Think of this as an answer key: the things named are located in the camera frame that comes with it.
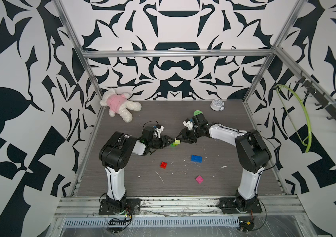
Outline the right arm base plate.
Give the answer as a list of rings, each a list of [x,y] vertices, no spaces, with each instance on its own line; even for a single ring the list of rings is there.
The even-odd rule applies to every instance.
[[[242,196],[221,197],[218,207],[225,214],[245,214],[245,213],[262,213],[261,205],[256,197],[246,200]]]

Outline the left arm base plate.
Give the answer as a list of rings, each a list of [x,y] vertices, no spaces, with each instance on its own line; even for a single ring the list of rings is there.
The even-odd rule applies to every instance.
[[[140,210],[141,199],[139,198],[122,198],[113,200],[106,197],[101,200],[98,214],[104,215],[121,215],[122,213],[134,214]]]

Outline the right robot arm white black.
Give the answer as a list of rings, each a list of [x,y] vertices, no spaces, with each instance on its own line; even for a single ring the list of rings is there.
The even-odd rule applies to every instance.
[[[177,140],[193,144],[200,137],[208,137],[236,147],[243,172],[234,207],[246,211],[257,201],[260,177],[272,158],[264,138],[254,129],[237,130],[217,122],[208,122],[202,113],[187,119],[183,124],[185,128],[180,131]]]

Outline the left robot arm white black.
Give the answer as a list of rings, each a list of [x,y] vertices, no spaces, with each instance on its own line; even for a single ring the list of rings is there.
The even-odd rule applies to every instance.
[[[141,137],[137,138],[116,131],[105,143],[99,153],[99,160],[106,170],[108,192],[106,203],[120,209],[126,206],[126,188],[124,185],[124,169],[132,154],[146,156],[156,150],[172,145],[174,138],[159,135],[154,127],[144,128]]]

